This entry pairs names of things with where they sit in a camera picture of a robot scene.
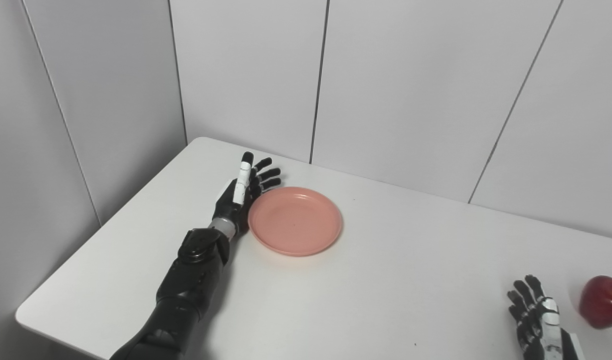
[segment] fingertip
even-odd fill
[[[241,157],[241,161],[253,165],[253,153],[250,151],[244,152],[244,156]]]

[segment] white finger segment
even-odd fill
[[[246,188],[249,187],[249,178],[251,176],[251,164],[246,161],[242,161],[239,166],[239,176],[237,176],[237,184],[235,184],[235,191],[233,192],[232,202],[243,205],[244,196],[246,195]]]

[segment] wall panel seam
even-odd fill
[[[513,114],[513,110],[515,109],[515,105],[517,104],[517,101],[519,100],[519,97],[522,95],[522,91],[524,89],[524,86],[526,85],[526,82],[528,81],[528,77],[531,75],[531,71],[533,71],[533,67],[535,66],[535,62],[537,61],[537,57],[539,57],[540,52],[542,51],[542,48],[544,47],[544,43],[546,43],[546,38],[548,38],[548,35],[551,32],[551,28],[553,28],[553,24],[555,23],[555,19],[557,19],[557,15],[560,13],[560,9],[562,8],[562,5],[564,4],[564,0],[560,0],[559,4],[557,5],[557,9],[555,10],[555,14],[553,14],[552,19],[550,20],[550,23],[548,24],[548,28],[546,29],[546,33],[544,34],[544,37],[541,39],[541,43],[539,44],[539,47],[537,48],[537,52],[535,53],[535,56],[532,58],[532,62],[530,62],[530,66],[528,67],[528,71],[526,71],[526,76],[524,76],[523,81],[521,82],[521,85],[519,86],[519,91],[517,91],[517,95],[514,97],[514,100],[512,101],[512,105],[510,107],[510,110],[508,111],[507,116],[505,117],[504,123],[502,125],[502,128],[500,129],[497,138],[495,139],[495,143],[493,144],[492,149],[490,150],[490,153],[488,155],[488,158],[486,159],[486,163],[484,164],[484,168],[481,170],[481,173],[479,174],[479,178],[477,179],[477,182],[475,183],[475,187],[472,189],[472,193],[470,193],[470,197],[468,198],[468,203],[470,204],[471,201],[473,201],[473,196],[475,196],[475,192],[477,191],[477,188],[480,186],[480,182],[482,181],[482,177],[484,177],[484,173],[486,172],[486,169],[489,167],[489,163],[491,162],[491,159],[493,158],[493,154],[495,153],[495,150],[497,150],[498,148],[498,144],[500,143],[500,139],[502,137],[502,133],[504,133],[504,130],[506,129],[507,125],[508,125],[508,120],[510,119],[511,115]]]
[[[82,169],[82,163],[80,162],[80,157],[77,155],[77,150],[75,150],[75,144],[73,143],[73,137],[71,136],[71,132],[68,128],[68,124],[66,123],[66,117],[64,116],[64,110],[62,110],[62,104],[60,104],[60,100],[57,97],[57,92],[55,91],[55,84],[53,82],[53,78],[51,77],[50,72],[48,71],[48,66],[46,64],[46,59],[44,58],[44,53],[42,52],[42,48],[39,45],[39,39],[37,38],[35,28],[33,27],[33,22],[31,21],[30,14],[28,13],[28,7],[26,4],[26,0],[20,0],[20,2],[22,3],[22,7],[24,9],[25,17],[28,22],[28,27],[30,27],[32,39],[34,39],[34,43],[37,46],[37,51],[39,52],[39,56],[41,58],[41,64],[43,65],[43,70],[46,72],[46,76],[48,77],[48,82],[50,83],[50,91],[52,91],[52,96],[55,99],[55,103],[57,104],[57,109],[59,110],[59,116],[61,117],[61,121],[64,125],[64,129],[66,129],[66,136],[68,136],[70,147],[72,149],[73,155],[75,155],[75,161],[77,162],[79,173],[84,182],[86,193],[88,194],[88,200],[90,201],[90,205],[93,208],[93,212],[95,214],[97,224],[101,228],[102,223],[100,221],[100,215],[98,215],[98,210],[95,208],[95,202],[93,202],[93,197],[91,196],[91,189],[89,189],[89,183],[86,181],[86,176],[84,175],[84,169]]]

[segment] black finger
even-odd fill
[[[532,293],[535,294],[535,301],[541,303],[544,300],[544,290],[542,289],[542,283],[532,275],[526,275],[526,283],[532,289]]]
[[[278,187],[281,183],[282,183],[281,178],[274,177],[274,178],[271,178],[270,180],[262,182],[259,185],[259,187],[261,188],[262,192],[265,192],[272,187]]]
[[[528,309],[535,306],[535,300],[533,299],[533,294],[531,294],[531,290],[528,289],[528,285],[524,283],[524,281],[516,280],[514,283],[514,288],[517,289],[521,297],[523,297],[523,302],[526,303]]]
[[[508,296],[508,299],[517,307],[517,310],[519,310],[522,316],[524,316],[524,313],[527,313],[528,310],[526,309],[526,305],[524,305],[524,300],[517,291],[508,291],[506,296]]]
[[[259,173],[261,169],[264,169],[265,167],[271,165],[272,163],[273,163],[273,159],[271,159],[270,157],[267,157],[265,159],[262,159],[262,161],[258,162],[255,166],[253,166],[253,169],[255,169],[257,173]]]
[[[270,169],[268,171],[264,171],[263,173],[260,173],[257,176],[257,178],[259,178],[260,182],[264,182],[265,180],[268,180],[268,179],[270,179],[272,177],[279,176],[279,174],[281,174],[281,173],[282,173],[282,171],[280,170],[280,168],[276,167],[276,168],[272,168],[272,169]]]
[[[253,153],[250,151],[244,152],[244,156],[241,157],[241,162],[249,163],[252,166],[253,165]]]
[[[250,196],[253,199],[253,202],[257,200],[260,197],[260,195],[262,195],[262,189],[259,186],[250,190]]]
[[[515,319],[515,321],[517,321],[518,323],[522,321],[522,312],[520,310],[517,309],[517,306],[515,305],[510,305],[508,307],[508,312],[510,312],[510,315],[512,315],[512,317]]]

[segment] white table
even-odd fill
[[[20,306],[19,323],[108,359],[144,325],[187,230],[208,225],[245,150],[193,141]],[[520,360],[505,294],[530,273],[586,358],[612,360],[612,328],[575,310],[587,280],[612,276],[612,239],[273,159],[286,185],[336,203],[342,234],[309,257],[242,237],[187,359]]]

